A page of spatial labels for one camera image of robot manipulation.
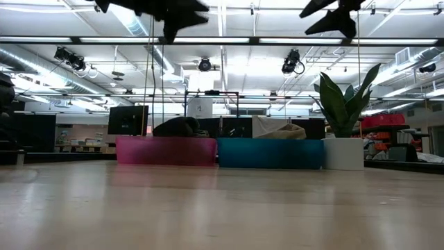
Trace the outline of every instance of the television screen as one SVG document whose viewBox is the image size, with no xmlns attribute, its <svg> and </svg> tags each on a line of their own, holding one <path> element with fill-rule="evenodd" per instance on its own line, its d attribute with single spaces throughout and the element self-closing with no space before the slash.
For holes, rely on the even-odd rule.
<svg viewBox="0 0 444 250">
<path fill-rule="evenodd" d="M 146 135 L 148 106 L 125 106 L 110 109 L 108 135 Z"/>
</svg>

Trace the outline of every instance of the red container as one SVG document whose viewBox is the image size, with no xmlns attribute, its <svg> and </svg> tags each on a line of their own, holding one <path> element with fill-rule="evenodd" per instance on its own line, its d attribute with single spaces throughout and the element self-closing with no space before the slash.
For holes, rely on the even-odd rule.
<svg viewBox="0 0 444 250">
<path fill-rule="evenodd" d="M 405 125 L 404 115 L 375 115 L 373 117 L 365 117 L 362 121 L 362 128 L 373 128 L 376 126 L 395 126 Z"/>
<path fill-rule="evenodd" d="M 133 137 L 116 139 L 119 164 L 213 167 L 217 143 L 212 138 Z"/>
</svg>

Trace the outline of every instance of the floor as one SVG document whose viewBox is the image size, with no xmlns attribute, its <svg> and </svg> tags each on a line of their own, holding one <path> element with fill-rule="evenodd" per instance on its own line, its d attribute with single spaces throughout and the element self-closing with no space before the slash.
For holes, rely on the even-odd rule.
<svg viewBox="0 0 444 250">
<path fill-rule="evenodd" d="M 1 249 L 443 249 L 444 176 L 118 166 L 0 169 Z"/>
</svg>

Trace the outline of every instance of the white planter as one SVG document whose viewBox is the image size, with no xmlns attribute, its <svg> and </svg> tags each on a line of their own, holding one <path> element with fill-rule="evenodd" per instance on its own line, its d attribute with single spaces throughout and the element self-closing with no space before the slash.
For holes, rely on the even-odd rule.
<svg viewBox="0 0 444 250">
<path fill-rule="evenodd" d="M 364 141 L 361 138 L 327 138 L 324 169 L 364 170 Z"/>
</svg>

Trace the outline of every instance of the ceiling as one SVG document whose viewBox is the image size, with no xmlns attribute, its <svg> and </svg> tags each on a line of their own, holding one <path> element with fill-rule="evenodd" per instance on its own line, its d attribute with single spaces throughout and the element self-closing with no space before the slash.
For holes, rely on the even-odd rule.
<svg viewBox="0 0 444 250">
<path fill-rule="evenodd" d="M 203 3 L 211 7 L 208 24 L 185 28 L 178 36 L 256 36 L 272 37 L 305 37 L 305 30 L 325 15 L 320 11 L 305 19 L 299 18 L 300 11 L 309 0 L 205 0 Z M 251 3 L 255 5 L 255 15 L 250 14 Z M 367 0 L 362 3 L 363 10 L 359 16 L 359 34 L 361 38 L 442 38 L 444 29 L 437 28 L 444 23 L 444 13 L 433 15 L 439 0 L 387 1 Z M 376 14 L 370 15 L 371 3 L 375 3 Z M 226 6 L 226 24 L 219 33 L 217 6 Z M 329 6 L 334 9 L 337 4 Z M 113 12 L 97 13 L 93 11 L 94 2 L 83 0 L 0 0 L 0 35 L 45 35 L 45 36 L 130 36 L 130 32 L 119 21 Z M 396 15 L 389 17 L 387 13 L 395 10 Z M 139 18 L 145 27 L 151 27 L 151 16 Z M 154 36 L 162 36 L 163 23 L 154 23 Z M 329 32 L 314 37 L 342 37 L 338 32 Z M 21 44 L 21 48 L 30 51 L 34 58 L 27 60 L 38 62 L 46 60 L 54 65 L 58 61 L 53 58 L 56 45 Z M 114 66 L 114 46 L 109 45 L 67 45 L 71 52 L 84 56 L 85 61 L 99 70 L 96 78 L 86 76 L 84 79 L 104 90 L 122 93 L 126 89 L 142 89 L 161 84 L 161 69 L 158 65 L 151 72 L 151 57 L 140 45 L 119 46 L 116 65 Z M 195 61 L 209 58 L 218 69 L 221 66 L 221 47 L 205 46 L 164 46 L 164 56 L 169 61 L 182 65 L 185 75 L 193 74 Z M 226 90 L 240 91 L 244 94 L 267 94 L 272 90 L 280 90 L 279 94 L 295 95 L 301 91 L 313 91 L 313 83 L 319 72 L 325 72 L 337 83 L 356 83 L 377 63 L 383 65 L 395 59 L 395 53 L 403 47 L 286 47 L 286 46 L 224 46 L 226 51 Z M 305 73 L 298 78 L 282 75 L 281 67 L 284 58 L 291 49 L 299 49 L 305 59 Z M 125 74 L 124 80 L 112 87 L 111 72 Z M 436 74 L 443 73 L 442 67 Z M 403 88 L 407 80 L 413 79 L 413 71 L 404 72 L 395 81 L 382 83 L 378 87 L 390 85 L 392 90 Z M 220 77 L 216 77 L 214 88 L 222 90 Z M 183 86 L 177 83 L 164 82 L 166 89 L 183 92 Z"/>
</svg>

